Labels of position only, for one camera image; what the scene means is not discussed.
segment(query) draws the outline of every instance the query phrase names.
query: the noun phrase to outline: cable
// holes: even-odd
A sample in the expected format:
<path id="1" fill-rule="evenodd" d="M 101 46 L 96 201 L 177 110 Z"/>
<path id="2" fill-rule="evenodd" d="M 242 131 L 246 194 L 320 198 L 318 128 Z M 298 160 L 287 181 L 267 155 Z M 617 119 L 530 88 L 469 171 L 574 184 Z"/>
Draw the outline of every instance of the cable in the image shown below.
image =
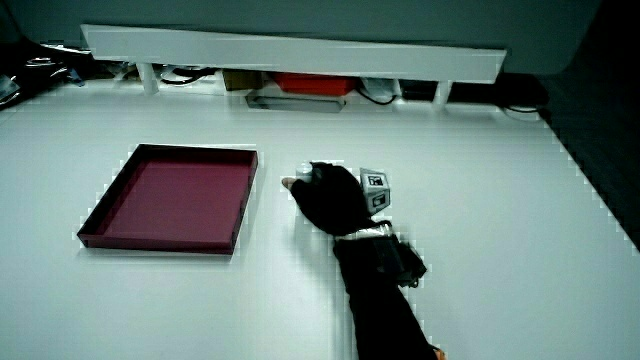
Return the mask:
<path id="1" fill-rule="evenodd" d="M 169 85 L 187 85 L 193 82 L 200 80 L 203 76 L 214 75 L 218 69 L 215 68 L 203 68 L 203 69 L 181 69 L 175 68 L 172 72 L 178 76 L 189 77 L 190 79 L 185 80 L 167 80 L 160 79 L 165 84 Z"/>
<path id="2" fill-rule="evenodd" d="M 376 104 L 378 104 L 378 105 L 389 105 L 389 104 L 391 104 L 391 103 L 393 102 L 393 100 L 395 100 L 395 99 L 396 99 L 396 95 L 393 95 L 393 96 L 391 97 L 391 100 L 389 100 L 389 101 L 387 101 L 387 102 L 380 102 L 380 101 L 373 100 L 373 99 L 372 99 L 372 98 L 370 98 L 369 96 L 365 95 L 365 94 L 360 90 L 360 88 L 356 88 L 356 91 L 358 92 L 358 94 L 362 95 L 362 96 L 363 96 L 364 98 L 366 98 L 367 100 L 369 100 L 369 101 L 371 101 L 371 102 L 373 102 L 373 103 L 376 103 Z"/>
<path id="3" fill-rule="evenodd" d="M 504 109 L 509 109 L 509 110 L 511 110 L 511 111 L 519 112 L 519 113 L 522 113 L 522 114 L 530 114 L 530 113 L 534 113 L 534 112 L 538 112 L 538 111 L 539 111 L 539 109 L 534 109 L 534 110 L 518 110 L 518 109 L 514 109 L 513 107 L 508 106 L 508 105 L 507 105 L 507 106 L 503 106 L 503 108 L 504 108 Z"/>

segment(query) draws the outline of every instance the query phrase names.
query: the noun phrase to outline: red container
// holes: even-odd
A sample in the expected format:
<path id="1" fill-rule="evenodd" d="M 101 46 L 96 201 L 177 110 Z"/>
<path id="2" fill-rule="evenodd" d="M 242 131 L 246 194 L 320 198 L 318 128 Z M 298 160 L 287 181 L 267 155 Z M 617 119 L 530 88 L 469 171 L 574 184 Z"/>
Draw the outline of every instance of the red container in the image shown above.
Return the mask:
<path id="1" fill-rule="evenodd" d="M 139 145 L 84 223 L 88 247 L 233 254 L 255 151 Z"/>
<path id="2" fill-rule="evenodd" d="M 347 95 L 357 83 L 357 78 L 347 76 L 272 73 L 271 77 L 282 91 L 313 95 Z"/>

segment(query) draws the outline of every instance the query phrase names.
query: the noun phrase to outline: white bracket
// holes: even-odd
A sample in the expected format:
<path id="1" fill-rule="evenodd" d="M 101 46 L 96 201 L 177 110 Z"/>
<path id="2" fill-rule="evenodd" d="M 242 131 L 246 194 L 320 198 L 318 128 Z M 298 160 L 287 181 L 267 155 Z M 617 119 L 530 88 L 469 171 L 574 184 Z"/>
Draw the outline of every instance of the white bracket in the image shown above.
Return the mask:
<path id="1" fill-rule="evenodd" d="M 153 72 L 153 66 L 149 63 L 136 63 L 138 73 L 142 79 L 145 95 L 153 95 L 158 92 L 158 81 L 156 74 Z"/>
<path id="2" fill-rule="evenodd" d="M 449 94 L 451 93 L 451 86 L 453 86 L 453 81 L 438 82 L 436 95 L 433 98 L 434 110 L 439 111 L 444 108 L 444 105 L 447 103 L 447 100 L 449 99 Z"/>

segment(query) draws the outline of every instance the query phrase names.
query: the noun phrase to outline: square tray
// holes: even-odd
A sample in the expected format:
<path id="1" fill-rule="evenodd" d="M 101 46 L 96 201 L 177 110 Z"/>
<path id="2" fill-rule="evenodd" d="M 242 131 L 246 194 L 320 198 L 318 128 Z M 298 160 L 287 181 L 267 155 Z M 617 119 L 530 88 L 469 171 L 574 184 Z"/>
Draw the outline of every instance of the square tray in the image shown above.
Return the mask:
<path id="1" fill-rule="evenodd" d="M 78 237 L 88 247 L 233 254 L 256 151 L 140 144 Z"/>

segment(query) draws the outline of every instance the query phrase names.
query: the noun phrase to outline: red box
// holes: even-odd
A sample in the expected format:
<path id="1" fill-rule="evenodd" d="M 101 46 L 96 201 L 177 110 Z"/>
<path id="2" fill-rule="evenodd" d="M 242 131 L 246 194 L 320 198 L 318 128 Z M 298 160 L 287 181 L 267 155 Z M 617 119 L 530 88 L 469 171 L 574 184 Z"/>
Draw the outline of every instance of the red box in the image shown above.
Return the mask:
<path id="1" fill-rule="evenodd" d="M 88 248 L 233 254 L 255 151 L 141 144 L 78 237 Z"/>
<path id="2" fill-rule="evenodd" d="M 272 73 L 282 91 L 300 94 L 343 96 L 355 89 L 357 78 L 311 74 Z"/>

